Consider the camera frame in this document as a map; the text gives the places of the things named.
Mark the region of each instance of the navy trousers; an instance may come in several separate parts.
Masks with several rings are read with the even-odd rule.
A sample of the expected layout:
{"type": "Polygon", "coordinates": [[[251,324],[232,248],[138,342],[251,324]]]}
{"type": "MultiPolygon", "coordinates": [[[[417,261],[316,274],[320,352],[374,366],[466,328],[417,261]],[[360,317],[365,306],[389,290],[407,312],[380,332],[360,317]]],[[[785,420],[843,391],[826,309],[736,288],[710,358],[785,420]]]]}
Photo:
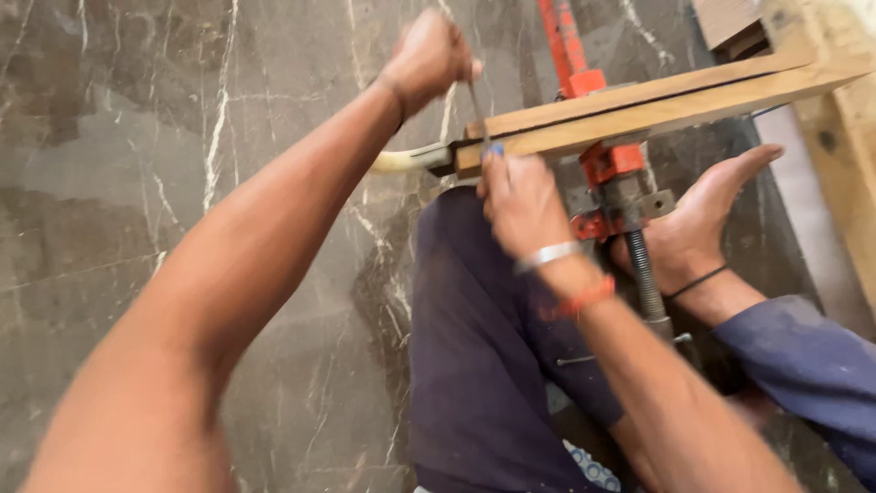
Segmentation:
{"type": "Polygon", "coordinates": [[[574,324],[545,323],[534,277],[514,276],[471,187],[420,217],[413,286],[410,446],[432,491],[604,491],[551,429],[545,378],[602,425],[623,411],[574,324]]]}

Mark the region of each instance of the silver bracelet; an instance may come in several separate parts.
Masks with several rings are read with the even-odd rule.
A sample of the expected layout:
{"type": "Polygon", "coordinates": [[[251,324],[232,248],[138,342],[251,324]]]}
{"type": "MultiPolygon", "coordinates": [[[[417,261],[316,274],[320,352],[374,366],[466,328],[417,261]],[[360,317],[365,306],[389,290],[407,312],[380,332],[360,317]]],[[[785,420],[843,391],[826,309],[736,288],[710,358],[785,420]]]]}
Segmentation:
{"type": "Polygon", "coordinates": [[[584,249],[581,243],[577,241],[569,241],[559,245],[545,246],[538,252],[522,258],[514,264],[514,274],[521,275],[539,268],[548,262],[559,260],[563,257],[568,257],[571,254],[581,254],[584,249]]]}

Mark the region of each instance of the curved pipe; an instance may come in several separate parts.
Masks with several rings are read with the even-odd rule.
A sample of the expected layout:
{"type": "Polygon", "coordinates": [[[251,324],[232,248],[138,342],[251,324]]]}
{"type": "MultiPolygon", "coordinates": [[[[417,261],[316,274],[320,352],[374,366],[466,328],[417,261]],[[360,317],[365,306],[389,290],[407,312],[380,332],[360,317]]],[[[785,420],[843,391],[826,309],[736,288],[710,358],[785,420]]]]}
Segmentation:
{"type": "Polygon", "coordinates": [[[371,165],[372,173],[407,173],[417,169],[437,168],[453,163],[453,153],[446,144],[436,142],[430,146],[409,151],[391,153],[384,151],[371,165]]]}

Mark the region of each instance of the blue sleeve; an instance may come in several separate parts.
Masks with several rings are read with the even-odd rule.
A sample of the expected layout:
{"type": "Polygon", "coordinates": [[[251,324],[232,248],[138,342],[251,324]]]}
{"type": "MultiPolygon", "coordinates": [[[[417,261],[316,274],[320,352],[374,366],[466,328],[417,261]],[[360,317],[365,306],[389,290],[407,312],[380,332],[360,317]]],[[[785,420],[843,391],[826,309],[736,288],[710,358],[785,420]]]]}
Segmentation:
{"type": "Polygon", "coordinates": [[[713,334],[778,405],[810,421],[876,491],[876,346],[801,297],[757,304],[713,334]]]}

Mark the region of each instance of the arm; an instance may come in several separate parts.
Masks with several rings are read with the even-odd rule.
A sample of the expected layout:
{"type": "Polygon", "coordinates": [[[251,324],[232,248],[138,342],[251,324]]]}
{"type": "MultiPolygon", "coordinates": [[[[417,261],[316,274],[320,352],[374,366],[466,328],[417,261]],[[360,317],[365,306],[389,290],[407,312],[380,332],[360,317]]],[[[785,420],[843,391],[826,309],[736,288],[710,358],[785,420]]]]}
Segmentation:
{"type": "MultiPolygon", "coordinates": [[[[646,229],[656,279],[665,294],[725,264],[718,245],[739,189],[772,159],[761,146],[707,171],[678,209],[646,229]]],[[[615,259],[626,264],[617,249],[615,259]]],[[[676,302],[711,326],[770,401],[807,419],[868,488],[876,489],[876,346],[824,318],[799,297],[767,300],[731,271],[676,302]]],[[[771,402],[754,412],[771,414],[771,402]]]]}
{"type": "MultiPolygon", "coordinates": [[[[573,239],[544,161],[492,154],[485,164],[484,213],[511,256],[573,239]]],[[[540,274],[560,298],[593,290],[603,277],[582,255],[540,274]]],[[[754,430],[619,299],[585,307],[579,326],[666,490],[801,491],[754,430]]]]}
{"type": "Polygon", "coordinates": [[[233,489],[217,424],[231,370],[402,117],[471,69],[458,28],[427,11],[374,84],[218,204],[88,358],[25,491],[233,489]]]}

